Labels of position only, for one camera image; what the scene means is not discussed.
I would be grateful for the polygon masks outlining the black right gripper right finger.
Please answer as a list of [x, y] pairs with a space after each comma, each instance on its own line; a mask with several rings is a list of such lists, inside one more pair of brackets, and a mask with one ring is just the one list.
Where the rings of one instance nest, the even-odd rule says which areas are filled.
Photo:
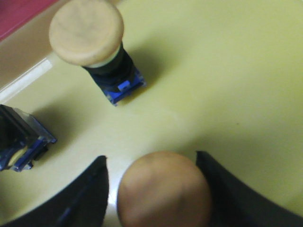
[[209, 153], [199, 151], [196, 165], [205, 176], [214, 210], [211, 227], [301, 227], [303, 218], [266, 199], [236, 178]]

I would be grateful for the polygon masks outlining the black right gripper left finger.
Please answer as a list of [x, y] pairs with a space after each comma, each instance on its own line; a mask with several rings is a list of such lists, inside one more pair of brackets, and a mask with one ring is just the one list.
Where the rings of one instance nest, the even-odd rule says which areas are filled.
[[106, 156], [97, 157], [74, 181], [6, 227], [100, 227], [109, 196]]

